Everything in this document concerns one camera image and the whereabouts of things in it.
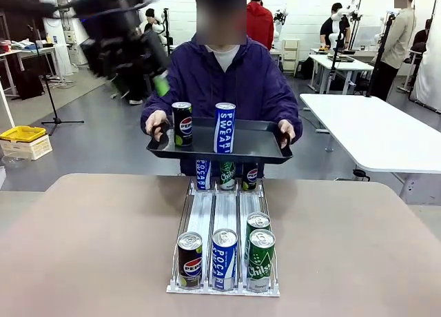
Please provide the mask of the person's left hand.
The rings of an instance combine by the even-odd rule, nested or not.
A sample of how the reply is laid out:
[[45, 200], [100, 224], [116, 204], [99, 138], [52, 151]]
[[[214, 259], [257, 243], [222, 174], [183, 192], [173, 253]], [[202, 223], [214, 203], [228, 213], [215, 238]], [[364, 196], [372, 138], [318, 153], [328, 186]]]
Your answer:
[[279, 121], [278, 128], [280, 130], [279, 144], [283, 149], [293, 143], [296, 134], [293, 125], [286, 119]]

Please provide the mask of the black Robotiq left gripper body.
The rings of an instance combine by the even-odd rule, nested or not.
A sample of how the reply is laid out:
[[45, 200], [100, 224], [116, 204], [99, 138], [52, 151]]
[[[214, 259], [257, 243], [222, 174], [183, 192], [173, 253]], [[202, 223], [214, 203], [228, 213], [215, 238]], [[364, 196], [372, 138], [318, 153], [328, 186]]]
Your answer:
[[118, 83], [144, 83], [150, 47], [139, 26], [139, 10], [152, 0], [73, 0], [74, 17], [87, 39], [80, 47], [89, 69]]

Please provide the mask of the person's right hand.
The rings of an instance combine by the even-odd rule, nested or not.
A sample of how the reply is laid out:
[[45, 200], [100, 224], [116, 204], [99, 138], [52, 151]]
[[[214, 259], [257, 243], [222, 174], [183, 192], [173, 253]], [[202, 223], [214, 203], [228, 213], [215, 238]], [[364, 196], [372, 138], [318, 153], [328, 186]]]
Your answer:
[[149, 115], [145, 122], [146, 134], [159, 142], [163, 135], [162, 127], [169, 124], [166, 113], [162, 110], [155, 110]]

